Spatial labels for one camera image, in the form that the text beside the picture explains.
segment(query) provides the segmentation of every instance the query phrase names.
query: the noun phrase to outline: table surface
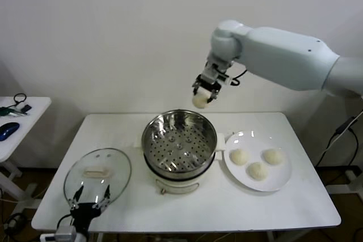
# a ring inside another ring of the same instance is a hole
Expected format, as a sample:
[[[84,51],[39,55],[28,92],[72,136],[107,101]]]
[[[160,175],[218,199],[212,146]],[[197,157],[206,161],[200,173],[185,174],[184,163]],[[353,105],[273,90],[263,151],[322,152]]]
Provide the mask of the table surface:
[[[34,124],[49,107],[51,102],[52,101],[49,97],[28,97],[25,103],[29,104],[32,109],[28,111],[27,116],[0,117],[0,126],[9,122],[17,122],[20,124],[20,128],[15,133],[10,135],[9,138],[7,138],[5,141],[0,142],[0,162],[6,161],[11,156],[17,146],[32,129]],[[8,107],[13,104],[14,101],[12,97],[0,96],[0,107]]]
[[[215,160],[191,194],[159,194],[134,143],[155,114],[91,114],[65,155],[33,220],[38,230],[54,230],[69,213],[63,182],[84,154],[114,147],[128,154],[133,173],[123,194],[95,218],[91,232],[234,232],[337,226],[340,216],[297,136],[281,113],[206,113],[218,133],[264,130],[289,151],[290,181],[273,193],[240,184],[223,160]]]

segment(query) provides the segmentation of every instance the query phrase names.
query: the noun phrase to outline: computer mouse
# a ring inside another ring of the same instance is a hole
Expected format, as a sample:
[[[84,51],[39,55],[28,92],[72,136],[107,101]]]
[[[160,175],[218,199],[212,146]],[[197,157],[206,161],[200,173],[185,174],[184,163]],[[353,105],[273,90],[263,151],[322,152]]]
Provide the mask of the computer mouse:
[[[6,140],[10,135],[17,131],[20,127],[19,123],[10,122],[0,127],[0,141]]]

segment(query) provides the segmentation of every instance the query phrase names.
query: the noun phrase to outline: steamed bun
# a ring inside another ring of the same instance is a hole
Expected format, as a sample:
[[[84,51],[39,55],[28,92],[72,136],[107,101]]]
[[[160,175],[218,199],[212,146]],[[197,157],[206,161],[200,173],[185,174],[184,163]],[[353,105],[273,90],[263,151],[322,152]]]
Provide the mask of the steamed bun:
[[[247,167],[247,173],[255,180],[262,181],[267,178],[268,170],[263,163],[253,163]]]
[[[198,109],[204,109],[208,105],[208,97],[205,94],[197,93],[192,99],[193,105]]]
[[[249,159],[249,154],[246,150],[236,149],[230,154],[231,161],[236,165],[244,165]]]
[[[284,161],[284,154],[280,150],[272,148],[263,152],[263,158],[269,164],[278,165]]]

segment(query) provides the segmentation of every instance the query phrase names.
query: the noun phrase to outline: cooker handle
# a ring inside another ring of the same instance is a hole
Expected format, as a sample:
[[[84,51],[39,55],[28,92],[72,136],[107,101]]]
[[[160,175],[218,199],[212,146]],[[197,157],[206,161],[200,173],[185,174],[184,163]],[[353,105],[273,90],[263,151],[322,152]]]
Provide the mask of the cooker handle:
[[[216,145],[216,156],[215,160],[222,160],[222,152],[226,150],[225,135],[223,133],[217,133],[217,145]]]

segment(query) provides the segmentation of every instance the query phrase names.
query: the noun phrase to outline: stainless steel steamer basket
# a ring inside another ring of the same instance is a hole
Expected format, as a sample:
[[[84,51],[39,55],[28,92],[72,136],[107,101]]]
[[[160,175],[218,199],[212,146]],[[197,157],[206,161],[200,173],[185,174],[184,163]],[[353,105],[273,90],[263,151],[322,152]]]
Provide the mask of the stainless steel steamer basket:
[[[204,116],[173,110],[156,116],[142,134],[142,149],[150,169],[159,176],[185,181],[212,164],[217,133]]]

